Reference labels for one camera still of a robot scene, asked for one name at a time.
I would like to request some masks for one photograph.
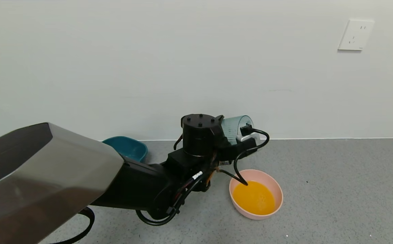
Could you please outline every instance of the orange liquid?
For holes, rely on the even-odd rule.
[[[268,215],[275,211],[272,193],[259,182],[248,181],[248,186],[238,184],[232,197],[240,207],[256,215]]]

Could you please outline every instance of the wall outlet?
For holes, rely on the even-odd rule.
[[[363,50],[373,26],[374,21],[349,20],[338,50]]]

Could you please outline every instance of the clear plastic container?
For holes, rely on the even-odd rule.
[[[222,129],[231,145],[237,144],[235,137],[240,134],[240,128],[246,124],[250,124],[252,127],[254,127],[252,119],[247,115],[223,119],[221,123]]]

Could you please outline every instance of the teal bowl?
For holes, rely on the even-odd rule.
[[[103,143],[113,147],[122,156],[134,159],[138,162],[144,162],[147,156],[147,146],[135,139],[125,136],[115,136],[108,138]]]

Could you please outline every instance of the speckled floor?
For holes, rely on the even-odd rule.
[[[173,142],[146,144],[153,163]],[[393,243],[393,139],[271,141],[240,161],[246,168],[267,172],[284,192],[282,208],[266,220],[241,216],[228,176],[216,174],[210,190],[192,193],[164,226],[142,223],[133,210],[92,207],[96,222],[79,243]],[[41,243],[71,238],[87,224],[75,216]]]

